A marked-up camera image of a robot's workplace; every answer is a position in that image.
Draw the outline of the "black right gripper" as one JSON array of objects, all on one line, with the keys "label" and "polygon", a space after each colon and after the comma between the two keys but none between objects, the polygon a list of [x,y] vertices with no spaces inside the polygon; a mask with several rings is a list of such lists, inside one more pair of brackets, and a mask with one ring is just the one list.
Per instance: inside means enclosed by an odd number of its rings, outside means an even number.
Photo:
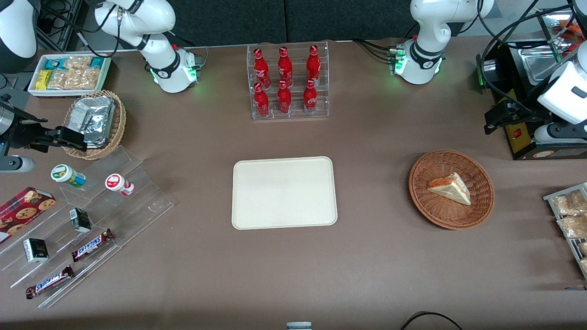
[{"label": "black right gripper", "polygon": [[46,129],[41,124],[46,123],[45,118],[39,119],[19,108],[1,107],[1,146],[6,149],[30,149],[42,153],[48,152],[48,146],[38,142],[43,140],[55,141],[58,147],[72,148],[86,152],[87,144],[84,134],[65,126],[57,126],[55,129]]}]

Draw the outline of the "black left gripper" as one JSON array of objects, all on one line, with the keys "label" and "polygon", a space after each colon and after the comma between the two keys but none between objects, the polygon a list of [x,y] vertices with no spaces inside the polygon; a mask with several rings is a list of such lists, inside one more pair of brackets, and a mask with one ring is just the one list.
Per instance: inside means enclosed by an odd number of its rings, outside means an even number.
[{"label": "black left gripper", "polygon": [[526,109],[513,100],[502,98],[501,103],[486,112],[484,132],[489,135],[500,127],[505,128],[521,123],[533,123],[539,126],[551,123],[551,112],[538,106],[537,102],[530,102],[530,106]]}]

